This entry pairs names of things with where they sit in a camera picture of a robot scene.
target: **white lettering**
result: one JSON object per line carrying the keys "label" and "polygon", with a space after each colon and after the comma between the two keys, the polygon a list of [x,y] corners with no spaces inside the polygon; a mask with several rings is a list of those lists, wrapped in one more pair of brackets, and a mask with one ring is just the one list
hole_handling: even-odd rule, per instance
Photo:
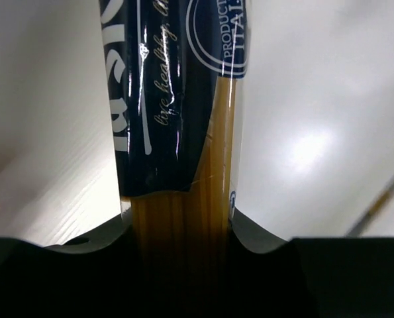
{"label": "white lettering", "polygon": [[110,50],[109,53],[107,54],[107,58],[105,60],[105,71],[107,73],[107,79],[110,76],[111,70],[114,67],[114,76],[117,81],[117,83],[120,83],[122,80],[122,75],[124,72],[124,69],[126,68],[122,57],[120,56],[119,53],[117,53],[115,50]]}
{"label": "white lettering", "polygon": [[232,11],[232,10],[243,11],[244,10],[244,4],[242,3],[242,1],[241,1],[241,5],[229,5],[229,11]]}
{"label": "white lettering", "polygon": [[168,17],[169,16],[169,8],[167,4],[169,3],[168,0],[154,0],[152,2],[152,6],[160,12],[161,15]]}
{"label": "white lettering", "polygon": [[222,11],[222,7],[219,5],[219,3],[217,3],[217,13],[218,13],[219,15],[225,15],[225,14],[228,13],[228,8],[227,8],[227,6],[224,6],[223,9],[224,9],[224,10]]}
{"label": "white lettering", "polygon": [[229,32],[230,33],[230,26],[229,25],[221,25],[221,33]]}
{"label": "white lettering", "polygon": [[123,98],[110,100],[111,114],[114,116],[117,115],[117,118],[112,120],[113,132],[121,133],[127,128],[128,123],[123,115],[127,109],[128,107]]}
{"label": "white lettering", "polygon": [[123,0],[111,0],[101,15],[101,23],[107,23],[118,13],[122,7]]}
{"label": "white lettering", "polygon": [[235,15],[234,18],[231,18],[230,22],[234,25],[238,25],[242,30],[244,30],[244,25],[242,24],[241,19],[244,18],[244,13],[240,13],[239,15]]}
{"label": "white lettering", "polygon": [[103,45],[124,42],[124,25],[110,25],[103,29]]}
{"label": "white lettering", "polygon": [[224,51],[226,51],[226,50],[232,50],[232,43],[230,42],[230,43],[224,43],[223,44],[223,50]]}
{"label": "white lettering", "polygon": [[229,33],[223,33],[222,34],[222,42],[230,42],[232,40],[232,37],[230,36]]}
{"label": "white lettering", "polygon": [[[242,44],[241,45],[237,45],[237,43],[236,43],[239,38],[242,40]],[[242,33],[242,34],[235,34],[234,44],[235,44],[235,50],[237,50],[239,48],[240,49],[244,49],[244,45],[245,45],[244,33]]]}
{"label": "white lettering", "polygon": [[[111,0],[101,14],[101,23],[105,24],[114,19],[118,11],[121,9],[124,0]],[[124,42],[124,25],[110,25],[103,28],[103,45],[110,43]],[[117,81],[121,83],[123,72],[126,65],[121,55],[116,50],[109,50],[105,58],[105,71],[107,73],[107,81],[111,71]],[[114,133],[122,133],[128,127],[126,120],[126,111],[128,107],[123,98],[110,100],[111,126]],[[116,151],[128,151],[128,137],[114,136],[114,145]]]}
{"label": "white lettering", "polygon": [[224,52],[223,52],[223,56],[224,56],[225,59],[226,59],[226,58],[231,58],[231,57],[232,57],[232,54],[231,54],[229,51],[224,51]]}
{"label": "white lettering", "polygon": [[162,25],[162,34],[163,37],[165,37],[166,35],[168,37],[170,37],[173,41],[177,41],[177,36],[171,31],[169,30],[170,25],[166,24],[166,25]]}
{"label": "white lettering", "polygon": [[220,15],[219,21],[220,21],[220,24],[223,25],[223,24],[229,22],[229,17],[227,15]]}

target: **white surface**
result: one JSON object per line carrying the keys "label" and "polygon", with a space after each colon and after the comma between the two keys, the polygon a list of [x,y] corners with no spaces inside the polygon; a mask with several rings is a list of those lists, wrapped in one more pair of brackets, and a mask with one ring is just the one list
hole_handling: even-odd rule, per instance
{"label": "white surface", "polygon": [[120,203],[97,1],[0,1],[0,235],[64,242]]}
{"label": "white surface", "polygon": [[252,17],[237,207],[284,239],[343,235],[394,174],[394,1]]}
{"label": "white surface", "polygon": [[[252,2],[237,206],[285,239],[344,234],[394,174],[394,1]],[[119,212],[96,0],[0,0],[0,156],[0,235]]]}

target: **plastic packaging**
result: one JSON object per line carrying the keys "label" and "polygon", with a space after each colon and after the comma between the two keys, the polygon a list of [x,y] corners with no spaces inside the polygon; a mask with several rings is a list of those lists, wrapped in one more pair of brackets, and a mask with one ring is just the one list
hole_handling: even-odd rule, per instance
{"label": "plastic packaging", "polygon": [[246,2],[100,0],[100,10],[120,195],[148,276],[217,286],[236,197]]}

